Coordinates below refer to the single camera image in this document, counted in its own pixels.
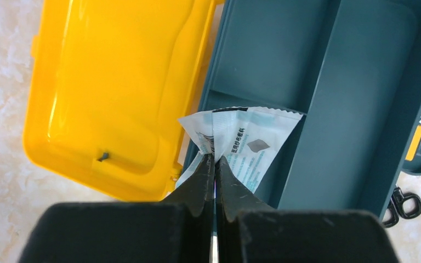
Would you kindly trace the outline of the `yellow plastic medicine box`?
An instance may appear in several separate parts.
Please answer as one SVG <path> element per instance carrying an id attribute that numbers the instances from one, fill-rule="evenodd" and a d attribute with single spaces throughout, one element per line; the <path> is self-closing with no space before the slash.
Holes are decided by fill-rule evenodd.
<path id="1" fill-rule="evenodd" d="M 35 165 L 123 201 L 175 188 L 219 1 L 45 1 L 22 136 Z"/>

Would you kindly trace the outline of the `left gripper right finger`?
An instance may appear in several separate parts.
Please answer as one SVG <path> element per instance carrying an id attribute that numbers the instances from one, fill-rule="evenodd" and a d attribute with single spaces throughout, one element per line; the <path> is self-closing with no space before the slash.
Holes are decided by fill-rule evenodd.
<path id="1" fill-rule="evenodd" d="M 215 165 L 220 262 L 398 262 L 378 219 L 361 210 L 276 210 Z"/>

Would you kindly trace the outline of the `black handled scissors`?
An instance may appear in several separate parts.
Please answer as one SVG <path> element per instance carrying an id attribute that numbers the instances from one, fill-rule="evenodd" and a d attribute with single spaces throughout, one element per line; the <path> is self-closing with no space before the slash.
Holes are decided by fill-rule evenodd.
<path id="1" fill-rule="evenodd" d="M 399 186 L 395 186 L 389 204 L 386 208 L 390 216 L 383 220 L 385 228 L 390 228 L 398 224 L 400 219 L 410 220 L 421 215 L 421 198 L 413 193 L 404 193 Z"/>

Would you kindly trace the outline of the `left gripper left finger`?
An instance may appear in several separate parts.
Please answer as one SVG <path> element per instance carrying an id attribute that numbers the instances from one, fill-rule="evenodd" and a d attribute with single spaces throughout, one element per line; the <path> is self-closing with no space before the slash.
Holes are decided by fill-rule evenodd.
<path id="1" fill-rule="evenodd" d="M 215 163 L 160 202 L 57 203 L 36 223 L 20 262 L 210 262 Z"/>

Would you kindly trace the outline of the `teal divided tray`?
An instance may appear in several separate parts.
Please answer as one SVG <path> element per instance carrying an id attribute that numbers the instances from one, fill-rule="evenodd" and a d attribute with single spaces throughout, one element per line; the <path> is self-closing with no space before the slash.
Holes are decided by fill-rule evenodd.
<path id="1" fill-rule="evenodd" d="M 200 110 L 304 116 L 255 195 L 384 215 L 421 115 L 421 1 L 227 1 Z"/>

